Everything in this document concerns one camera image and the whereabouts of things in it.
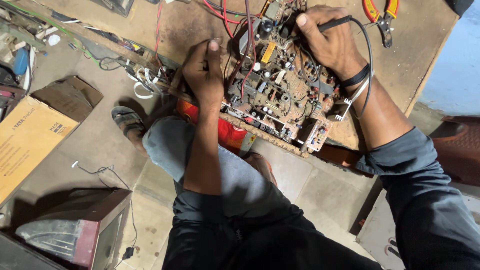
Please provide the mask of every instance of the blue wall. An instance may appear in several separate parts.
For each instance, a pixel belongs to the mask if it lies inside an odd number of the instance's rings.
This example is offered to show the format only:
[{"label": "blue wall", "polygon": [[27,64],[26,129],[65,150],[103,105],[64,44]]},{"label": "blue wall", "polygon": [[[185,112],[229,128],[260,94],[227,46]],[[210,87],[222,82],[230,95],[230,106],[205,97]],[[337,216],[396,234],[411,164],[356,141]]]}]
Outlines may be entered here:
[{"label": "blue wall", "polygon": [[446,115],[480,115],[480,0],[453,28],[419,101]]}]

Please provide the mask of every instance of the black wristband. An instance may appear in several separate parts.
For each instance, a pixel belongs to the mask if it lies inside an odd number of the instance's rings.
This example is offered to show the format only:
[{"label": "black wristband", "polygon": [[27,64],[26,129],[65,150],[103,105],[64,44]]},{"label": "black wristband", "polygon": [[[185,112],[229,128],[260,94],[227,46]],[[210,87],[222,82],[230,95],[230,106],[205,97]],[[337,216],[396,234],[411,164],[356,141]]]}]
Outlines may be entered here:
[{"label": "black wristband", "polygon": [[357,83],[360,83],[365,79],[365,77],[369,74],[370,71],[370,64],[367,64],[357,75],[351,77],[348,80],[342,82],[343,87],[354,86]]}]

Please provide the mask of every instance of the circuit board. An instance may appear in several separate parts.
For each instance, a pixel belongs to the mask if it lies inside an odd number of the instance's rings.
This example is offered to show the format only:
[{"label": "circuit board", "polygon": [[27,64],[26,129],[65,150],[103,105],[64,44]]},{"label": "circuit board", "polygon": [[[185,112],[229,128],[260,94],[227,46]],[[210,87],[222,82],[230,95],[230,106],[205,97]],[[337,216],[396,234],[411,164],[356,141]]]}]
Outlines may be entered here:
[{"label": "circuit board", "polygon": [[[303,146],[302,151],[318,151],[333,126],[327,115],[339,99],[338,79],[312,59],[301,47],[304,45],[292,41],[291,29],[300,9],[282,0],[267,4],[261,18],[252,24],[256,59],[250,50],[228,89],[225,110],[290,144]],[[247,35],[245,32],[240,38],[240,56]]]}]

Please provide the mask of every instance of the green wire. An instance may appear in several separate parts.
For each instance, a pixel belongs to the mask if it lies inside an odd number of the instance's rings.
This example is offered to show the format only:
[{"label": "green wire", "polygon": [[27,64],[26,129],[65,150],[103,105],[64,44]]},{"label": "green wire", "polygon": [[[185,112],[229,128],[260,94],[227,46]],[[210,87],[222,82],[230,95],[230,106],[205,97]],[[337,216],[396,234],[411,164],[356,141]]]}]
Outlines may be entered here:
[{"label": "green wire", "polygon": [[11,6],[13,6],[13,7],[15,7],[15,8],[17,8],[17,9],[19,9],[19,10],[21,10],[21,11],[23,11],[23,12],[26,12],[26,13],[31,14],[31,15],[33,15],[33,16],[41,17],[41,18],[45,19],[47,22],[49,22],[51,25],[53,25],[53,26],[55,26],[56,28],[62,30],[64,33],[66,33],[66,34],[73,40],[73,42],[75,43],[75,46],[76,46],[77,48],[79,48],[79,49],[82,50],[84,53],[86,53],[88,56],[90,56],[91,59],[92,59],[93,61],[95,61],[95,63],[98,64],[98,61],[90,54],[90,52],[87,51],[87,50],[84,50],[82,47],[80,47],[80,45],[78,45],[78,43],[77,43],[77,41],[75,40],[75,38],[74,38],[72,35],[70,35],[70,33],[69,33],[67,30],[65,30],[64,28],[60,27],[58,24],[54,23],[53,21],[51,21],[50,19],[44,17],[44,16],[41,15],[41,14],[38,14],[38,13],[36,13],[36,12],[27,11],[27,10],[24,10],[24,9],[21,9],[21,8],[17,7],[16,5],[10,3],[8,0],[2,0],[2,1],[5,2],[5,3],[7,3],[7,4],[9,4],[9,5],[11,5]]}]

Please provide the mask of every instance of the wire cutter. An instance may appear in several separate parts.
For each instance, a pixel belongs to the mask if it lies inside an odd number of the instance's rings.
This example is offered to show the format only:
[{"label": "wire cutter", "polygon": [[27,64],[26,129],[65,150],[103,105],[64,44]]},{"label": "wire cutter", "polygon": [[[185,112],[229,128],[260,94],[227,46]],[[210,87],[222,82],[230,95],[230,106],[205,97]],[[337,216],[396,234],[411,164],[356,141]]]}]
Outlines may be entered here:
[{"label": "wire cutter", "polygon": [[380,11],[378,11],[378,9],[375,7],[372,0],[362,0],[363,11],[372,23],[378,25],[378,28],[382,33],[385,48],[390,48],[392,46],[392,33],[390,32],[390,24],[392,23],[392,20],[396,18],[399,2],[400,0],[388,0],[385,15],[382,17],[380,15]]}]

